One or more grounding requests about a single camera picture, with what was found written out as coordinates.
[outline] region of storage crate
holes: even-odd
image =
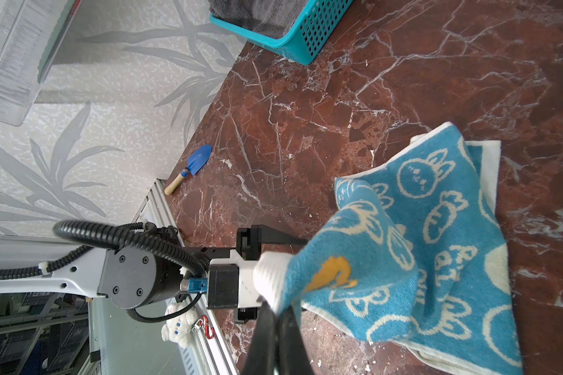
[[[48,350],[48,371],[62,370],[75,356],[77,348],[88,336],[89,321],[77,320],[73,323],[63,323],[60,326],[53,326],[50,334],[52,348]]]
[[[21,359],[35,329],[0,335],[0,364]]]
[[[303,65],[310,64],[330,37],[353,0],[309,0],[290,31],[273,39],[215,18],[210,21],[246,38],[257,46]]]
[[[44,307],[46,302],[48,302],[48,299],[50,299],[51,294],[52,293],[50,292],[25,293],[25,296],[23,296],[22,306],[42,305],[42,307]]]

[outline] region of patterned wallpaper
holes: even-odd
[[[21,127],[0,123],[0,233],[133,219],[244,45],[202,0],[84,0]]]

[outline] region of white plush toy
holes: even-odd
[[[186,305],[187,304],[170,304],[167,306],[166,314],[168,315],[180,311]],[[173,341],[174,343],[178,343],[180,347],[184,349],[187,348],[190,346],[190,331],[197,319],[198,315],[194,308],[178,317],[168,319],[161,329],[163,341]]]

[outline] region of wooden trowel handle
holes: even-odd
[[[165,188],[165,194],[170,196],[173,191],[175,191],[175,189],[177,189],[178,186],[180,186],[181,182],[183,180],[185,180],[185,178],[190,174],[190,170],[185,168],[179,175],[177,175],[177,177],[175,177],[175,179],[173,180],[172,183],[169,184],[169,186],[167,186]]]

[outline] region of red marble countertop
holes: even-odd
[[[563,375],[563,0],[355,0],[307,67],[247,44],[169,181],[201,145],[210,161],[168,203],[188,246],[234,246],[251,224],[310,237],[336,211],[335,177],[444,121],[503,142],[496,217],[524,370]],[[254,323],[218,320],[242,367]],[[316,374],[442,373],[310,313],[302,331]]]

